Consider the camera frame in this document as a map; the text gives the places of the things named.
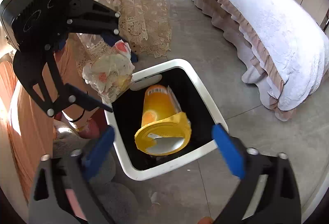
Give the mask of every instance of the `trash bin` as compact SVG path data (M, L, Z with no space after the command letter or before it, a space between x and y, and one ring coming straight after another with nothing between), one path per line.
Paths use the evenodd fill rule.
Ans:
M107 122L116 130L114 147L126 175L134 180L146 180L190 163L216 149L211 138L215 123L227 125L200 78L185 60L174 59L133 74L132 87L105 112ZM137 149L134 135L141 127L144 95L153 84L170 86L182 111L191 122L188 145L167 156L151 156Z

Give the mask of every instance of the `bed skirt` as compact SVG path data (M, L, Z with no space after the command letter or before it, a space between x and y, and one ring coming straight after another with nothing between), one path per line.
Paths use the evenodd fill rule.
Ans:
M281 93L284 83L268 51L243 15L229 0L192 1L204 14L212 17L213 26L223 30L224 38L236 47L237 56L247 67L242 81L257 85L262 104L273 110L278 119L286 121L292 118L296 108L280 110L278 100L269 94L272 91ZM257 49L257 57L251 50L252 46Z

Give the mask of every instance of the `yellow cup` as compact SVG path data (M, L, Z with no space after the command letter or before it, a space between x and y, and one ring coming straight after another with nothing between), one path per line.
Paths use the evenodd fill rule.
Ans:
M152 85L144 97L141 128L135 134L139 150L150 155L168 155L190 141L191 126L170 88Z

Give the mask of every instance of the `barcode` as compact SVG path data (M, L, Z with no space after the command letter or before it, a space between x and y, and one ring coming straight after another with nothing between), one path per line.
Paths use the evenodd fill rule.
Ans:
M167 94L167 90L165 88L153 88L147 92L147 96L149 96L152 93L165 93Z

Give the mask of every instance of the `concrete floor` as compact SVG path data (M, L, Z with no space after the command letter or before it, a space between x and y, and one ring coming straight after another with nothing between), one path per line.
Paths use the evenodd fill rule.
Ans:
M314 192L328 164L329 81L287 122L261 105L255 85L241 81L245 65L191 0L167 0L172 24L171 51L166 57L139 55L136 71L167 60L190 62L227 122L230 134L262 154L288 154L296 174L302 205ZM138 224L197 223L216 218L238 184L218 151L170 173L146 181L129 179L117 165L114 181L124 183L140 205Z

